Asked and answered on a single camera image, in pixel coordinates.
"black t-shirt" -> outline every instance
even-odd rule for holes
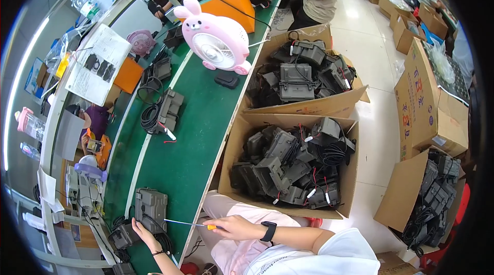
[[[166,6],[166,4],[168,4],[168,2],[169,2],[168,0],[149,0],[148,1],[148,9],[154,15],[156,12],[159,11],[156,4],[160,5],[162,10],[164,11],[163,7]],[[161,18],[161,22],[163,22],[163,23],[166,23],[166,20],[167,20],[167,18],[165,16],[163,16]]]

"white t-shirt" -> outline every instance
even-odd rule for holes
[[[266,249],[244,275],[375,275],[380,263],[357,228],[336,233],[315,255],[285,245]]]

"white tiled floor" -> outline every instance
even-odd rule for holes
[[[292,21],[288,13],[277,23],[272,35],[284,32]],[[404,60],[405,55],[394,47],[389,19],[368,0],[338,0],[331,34],[333,48],[353,62],[362,82],[369,85],[371,103],[358,102],[351,115],[360,122],[360,152],[350,217],[324,220],[322,228],[338,232],[357,227],[376,253],[399,251],[404,246],[385,226],[374,221],[373,216],[399,160],[400,136],[393,87],[397,82],[395,61]],[[206,257],[201,261],[211,261],[205,247],[200,249],[197,253]]]

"black watch strap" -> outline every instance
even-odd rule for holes
[[[275,235],[276,231],[276,223],[274,222],[269,222],[269,221],[263,221],[261,222],[261,225],[268,227],[268,231],[266,231],[266,234],[264,237],[261,239],[263,242],[270,242],[273,236]]]

